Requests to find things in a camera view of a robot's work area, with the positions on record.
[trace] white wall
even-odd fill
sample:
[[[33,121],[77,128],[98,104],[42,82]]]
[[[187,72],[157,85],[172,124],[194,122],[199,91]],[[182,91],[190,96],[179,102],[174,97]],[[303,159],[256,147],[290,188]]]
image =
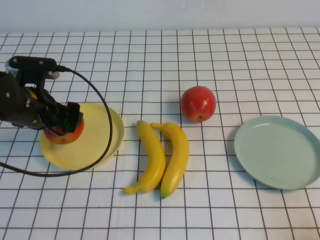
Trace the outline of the white wall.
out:
[[[320,26],[319,0],[0,0],[0,32]]]

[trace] apple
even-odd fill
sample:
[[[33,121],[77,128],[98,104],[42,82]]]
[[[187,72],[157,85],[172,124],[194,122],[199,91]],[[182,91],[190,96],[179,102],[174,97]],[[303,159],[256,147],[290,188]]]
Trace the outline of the apple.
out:
[[[181,110],[191,122],[204,122],[211,118],[216,110],[216,97],[205,86],[194,86],[181,96]]]
[[[82,118],[81,124],[75,129],[75,131],[67,132],[64,136],[57,136],[46,128],[43,130],[43,133],[46,136],[46,138],[54,144],[70,144],[80,137],[81,133],[84,130],[84,127],[85,120]],[[55,127],[55,130],[57,130],[60,133],[62,132],[61,127]]]

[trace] banana tip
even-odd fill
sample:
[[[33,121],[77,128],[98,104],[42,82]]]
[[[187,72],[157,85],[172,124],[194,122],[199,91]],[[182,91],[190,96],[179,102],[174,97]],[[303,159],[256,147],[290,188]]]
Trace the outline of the banana tip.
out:
[[[137,189],[133,186],[127,187],[123,190],[124,194],[135,194],[137,193]]]
[[[167,197],[169,197],[170,196],[170,194],[168,194],[168,193],[161,193],[160,194],[160,197],[161,197],[161,199],[166,199]]]

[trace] table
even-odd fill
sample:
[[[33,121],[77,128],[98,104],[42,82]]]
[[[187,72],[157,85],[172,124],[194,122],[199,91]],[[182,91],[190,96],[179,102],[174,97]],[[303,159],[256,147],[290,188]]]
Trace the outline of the table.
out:
[[[90,79],[122,117],[125,137],[108,162],[69,177],[1,168],[1,238],[320,239],[320,180],[295,191],[266,188],[247,175],[233,149],[237,129],[265,115],[293,119],[320,137],[318,28],[1,33],[0,71],[16,55],[54,58]],[[180,111],[182,93],[196,85],[210,88],[218,102],[203,123]],[[45,88],[60,103],[100,103],[71,73]],[[160,199],[158,189],[123,194],[147,163],[137,120],[177,123],[189,138],[187,169],[169,198]],[[44,159],[40,136],[2,122],[0,161],[61,171]]]

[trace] yellow banana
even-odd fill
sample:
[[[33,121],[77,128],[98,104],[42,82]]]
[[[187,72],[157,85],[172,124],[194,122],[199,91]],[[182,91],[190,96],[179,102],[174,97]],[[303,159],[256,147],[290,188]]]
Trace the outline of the yellow banana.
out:
[[[189,159],[189,141],[183,129],[173,122],[153,122],[150,126],[162,131],[172,144],[171,159],[160,187],[160,196],[165,199],[174,193],[185,173]]]
[[[134,186],[124,189],[125,194],[147,193],[155,189],[166,168],[165,151],[152,127],[145,121],[136,122],[138,135],[146,149],[147,167]]]

